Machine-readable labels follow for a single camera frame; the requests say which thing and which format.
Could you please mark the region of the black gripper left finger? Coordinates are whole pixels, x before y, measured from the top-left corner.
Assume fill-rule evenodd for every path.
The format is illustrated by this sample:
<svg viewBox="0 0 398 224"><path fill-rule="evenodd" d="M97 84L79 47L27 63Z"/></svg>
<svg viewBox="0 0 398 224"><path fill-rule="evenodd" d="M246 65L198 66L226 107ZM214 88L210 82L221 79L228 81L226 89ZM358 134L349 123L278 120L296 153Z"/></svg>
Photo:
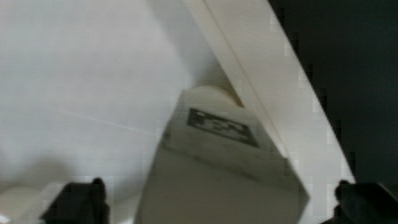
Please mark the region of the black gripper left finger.
<svg viewBox="0 0 398 224"><path fill-rule="evenodd" d="M111 206L102 178L68 183L41 215L45 224L111 224Z"/></svg>

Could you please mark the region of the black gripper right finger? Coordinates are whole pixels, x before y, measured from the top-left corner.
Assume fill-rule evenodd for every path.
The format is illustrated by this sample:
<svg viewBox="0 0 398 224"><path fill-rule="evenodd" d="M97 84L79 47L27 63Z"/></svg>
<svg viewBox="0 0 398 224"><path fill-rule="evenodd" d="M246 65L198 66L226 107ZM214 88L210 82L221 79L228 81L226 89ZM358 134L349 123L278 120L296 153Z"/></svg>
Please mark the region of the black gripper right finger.
<svg viewBox="0 0 398 224"><path fill-rule="evenodd" d="M340 181L338 206L322 224L398 224L398 184Z"/></svg>

